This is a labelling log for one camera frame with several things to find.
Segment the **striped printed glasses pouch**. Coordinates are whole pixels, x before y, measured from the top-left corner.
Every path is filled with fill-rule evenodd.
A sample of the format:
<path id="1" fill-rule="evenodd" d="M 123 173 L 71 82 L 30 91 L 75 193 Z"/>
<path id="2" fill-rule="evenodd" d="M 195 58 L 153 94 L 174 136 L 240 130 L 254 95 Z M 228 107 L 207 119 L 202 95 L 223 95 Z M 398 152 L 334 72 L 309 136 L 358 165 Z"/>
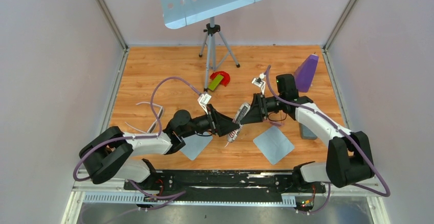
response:
<path id="1" fill-rule="evenodd" d="M 241 120 L 242 118 L 247 114 L 247 112 L 250 110 L 251 105 L 247 102 L 244 102 L 239 109 L 237 110 L 237 113 L 233 119 L 233 122 L 238 124 L 240 127 L 232 132 L 230 132 L 229 134 L 227 134 L 227 144 L 226 146 L 228 146 L 230 143 L 234 142 L 237 138 L 237 136 L 239 135 L 241 129 L 242 129 L 242 125 L 241 125 Z"/>

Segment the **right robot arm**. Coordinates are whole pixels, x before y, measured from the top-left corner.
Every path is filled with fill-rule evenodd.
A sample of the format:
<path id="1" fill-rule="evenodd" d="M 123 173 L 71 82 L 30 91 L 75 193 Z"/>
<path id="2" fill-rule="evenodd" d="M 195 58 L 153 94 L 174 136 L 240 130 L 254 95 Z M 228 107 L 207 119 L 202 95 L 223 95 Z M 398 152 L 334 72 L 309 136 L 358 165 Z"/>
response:
<path id="1" fill-rule="evenodd" d="M 291 74 L 276 76 L 278 96 L 253 95 L 249 111 L 241 124 L 262 122 L 269 113 L 283 111 L 293 120 L 307 127 L 328 148 L 324 163 L 308 162 L 294 167 L 292 185 L 305 192 L 313 182 L 332 183 L 338 188 L 374 177 L 371 169 L 372 153 L 368 136 L 352 132 L 325 115 L 307 96 L 299 96 L 295 78 Z"/>

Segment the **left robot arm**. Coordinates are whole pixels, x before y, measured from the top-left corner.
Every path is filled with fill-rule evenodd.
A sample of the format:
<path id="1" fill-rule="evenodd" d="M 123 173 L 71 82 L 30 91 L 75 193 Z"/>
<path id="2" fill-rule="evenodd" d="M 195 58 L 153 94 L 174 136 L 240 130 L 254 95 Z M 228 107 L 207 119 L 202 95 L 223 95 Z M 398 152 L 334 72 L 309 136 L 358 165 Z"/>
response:
<path id="1" fill-rule="evenodd" d="M 192 118 L 187 110 L 178 110 L 159 135 L 123 133 L 112 126 L 84 146 L 79 152 L 79 165 L 83 165 L 88 178 L 94 184 L 102 184 L 112 178 L 137 182 L 150 190 L 157 183 L 149 160 L 134 160 L 146 154 L 168 155 L 185 146 L 185 138 L 203 134 L 225 136 L 237 129 L 239 124 L 232 118 L 216 111 L 211 104 L 206 113 Z"/>

